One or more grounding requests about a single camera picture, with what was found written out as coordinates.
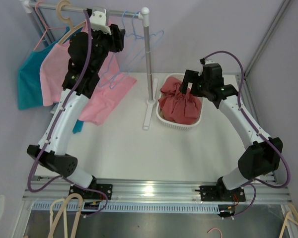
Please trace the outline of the coral red t shirt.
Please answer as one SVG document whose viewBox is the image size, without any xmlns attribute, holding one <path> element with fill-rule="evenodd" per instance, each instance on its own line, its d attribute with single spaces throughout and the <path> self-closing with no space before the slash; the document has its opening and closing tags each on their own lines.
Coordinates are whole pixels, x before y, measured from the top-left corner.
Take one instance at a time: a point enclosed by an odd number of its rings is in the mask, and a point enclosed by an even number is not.
<svg viewBox="0 0 298 238">
<path fill-rule="evenodd" d="M 160 89 L 162 97 L 158 100 L 160 109 L 163 112 L 184 112 L 185 114 L 201 112 L 202 102 L 199 98 L 190 93 L 187 89 L 186 94 L 179 91 L 181 81 L 174 76 L 167 78 Z"/>
</svg>

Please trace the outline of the beige wooden hanger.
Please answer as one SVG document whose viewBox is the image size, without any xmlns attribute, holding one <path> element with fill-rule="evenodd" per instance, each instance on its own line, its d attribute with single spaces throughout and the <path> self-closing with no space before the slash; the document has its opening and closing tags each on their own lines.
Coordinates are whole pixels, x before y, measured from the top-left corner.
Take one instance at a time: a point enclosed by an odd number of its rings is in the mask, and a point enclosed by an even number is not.
<svg viewBox="0 0 298 238">
<path fill-rule="evenodd" d="M 79 29 L 83 28 L 86 23 L 85 21 L 81 22 L 80 24 L 74 26 L 73 21 L 71 20 L 70 17 L 63 17 L 61 10 L 63 7 L 65 6 L 71 6 L 71 3 L 69 0 L 61 0 L 58 2 L 57 6 L 56 6 L 56 13 L 57 13 L 57 17 L 58 19 L 63 22 L 66 23 L 69 27 L 69 31 L 58 41 L 59 45 L 62 45 L 63 43 L 66 42 L 66 40 L 75 32 L 77 32 Z"/>
</svg>

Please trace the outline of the beige t shirt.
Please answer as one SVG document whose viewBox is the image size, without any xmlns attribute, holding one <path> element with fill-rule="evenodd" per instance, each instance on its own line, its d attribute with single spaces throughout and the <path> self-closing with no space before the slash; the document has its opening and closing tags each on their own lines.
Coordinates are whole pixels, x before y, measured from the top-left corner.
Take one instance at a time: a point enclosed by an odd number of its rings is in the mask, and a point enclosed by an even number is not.
<svg viewBox="0 0 298 238">
<path fill-rule="evenodd" d="M 179 124 L 194 124 L 200 116 L 199 112 L 193 112 L 185 114 L 184 112 L 161 112 L 162 117 L 170 122 L 175 122 Z"/>
</svg>

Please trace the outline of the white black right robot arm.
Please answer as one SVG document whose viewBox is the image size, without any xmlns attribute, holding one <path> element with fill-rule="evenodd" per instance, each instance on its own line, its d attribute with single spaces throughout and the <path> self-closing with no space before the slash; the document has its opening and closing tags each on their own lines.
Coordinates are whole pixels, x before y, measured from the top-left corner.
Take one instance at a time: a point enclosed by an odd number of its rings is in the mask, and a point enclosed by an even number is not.
<svg viewBox="0 0 298 238">
<path fill-rule="evenodd" d="M 223 70 L 218 63 L 203 65 L 201 72 L 186 70 L 180 92 L 207 98 L 223 113 L 238 133 L 245 151 L 237 167 L 220 177 L 215 192 L 210 193 L 201 186 L 201 200 L 230 201 L 240 195 L 241 186 L 259 176 L 275 171 L 279 167 L 283 143 L 260 129 L 259 124 L 238 98 L 238 91 L 231 84 L 225 84 Z"/>
</svg>

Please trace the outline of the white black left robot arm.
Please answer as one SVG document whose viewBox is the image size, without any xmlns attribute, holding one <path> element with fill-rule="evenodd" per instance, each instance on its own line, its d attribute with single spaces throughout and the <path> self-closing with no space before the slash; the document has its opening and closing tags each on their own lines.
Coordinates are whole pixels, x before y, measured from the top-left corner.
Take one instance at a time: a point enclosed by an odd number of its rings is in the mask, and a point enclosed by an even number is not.
<svg viewBox="0 0 298 238">
<path fill-rule="evenodd" d="M 99 72 L 105 59 L 110 52 L 118 53 L 124 48 L 125 30 L 116 24 L 107 28 L 106 33 L 88 26 L 87 32 L 71 37 L 70 58 L 56 112 L 39 143 L 27 148 L 27 154 L 34 160 L 28 181 L 41 165 L 79 187 L 86 199 L 97 193 L 97 186 L 92 183 L 94 176 L 78 166 L 78 159 L 67 154 L 67 147 L 76 121 L 100 80 Z"/>
</svg>

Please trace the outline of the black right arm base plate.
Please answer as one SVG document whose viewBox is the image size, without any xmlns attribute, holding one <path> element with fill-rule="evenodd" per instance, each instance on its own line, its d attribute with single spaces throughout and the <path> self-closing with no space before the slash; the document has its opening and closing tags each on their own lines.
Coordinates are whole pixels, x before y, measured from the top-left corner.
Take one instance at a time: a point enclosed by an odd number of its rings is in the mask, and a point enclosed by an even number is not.
<svg viewBox="0 0 298 238">
<path fill-rule="evenodd" d="M 241 188 L 227 190 L 225 187 L 217 185 L 202 185 L 195 191 L 199 192 L 201 201 L 233 202 L 234 198 L 237 198 L 239 202 L 246 201 L 244 190 Z"/>
</svg>

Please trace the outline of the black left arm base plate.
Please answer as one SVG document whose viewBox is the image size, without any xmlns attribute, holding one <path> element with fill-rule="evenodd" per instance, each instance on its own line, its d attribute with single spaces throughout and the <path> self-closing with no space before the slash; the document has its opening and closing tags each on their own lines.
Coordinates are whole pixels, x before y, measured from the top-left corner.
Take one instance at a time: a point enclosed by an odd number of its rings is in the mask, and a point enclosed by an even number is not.
<svg viewBox="0 0 298 238">
<path fill-rule="evenodd" d="M 108 183 L 103 184 L 103 183 L 92 182 L 91 185 L 88 187 L 88 189 L 98 190 L 98 191 L 104 193 L 107 196 L 107 198 L 109 200 L 111 200 L 112 189 L 113 189 L 112 184 L 108 184 Z M 83 199 L 89 199 L 89 200 L 91 200 L 91 199 L 104 200 L 105 199 L 104 195 L 102 195 L 98 192 L 87 191 L 87 190 L 78 188 L 77 186 L 72 186 L 69 189 L 69 195 L 71 195 L 73 193 L 77 193 L 77 194 L 81 195 Z"/>
</svg>

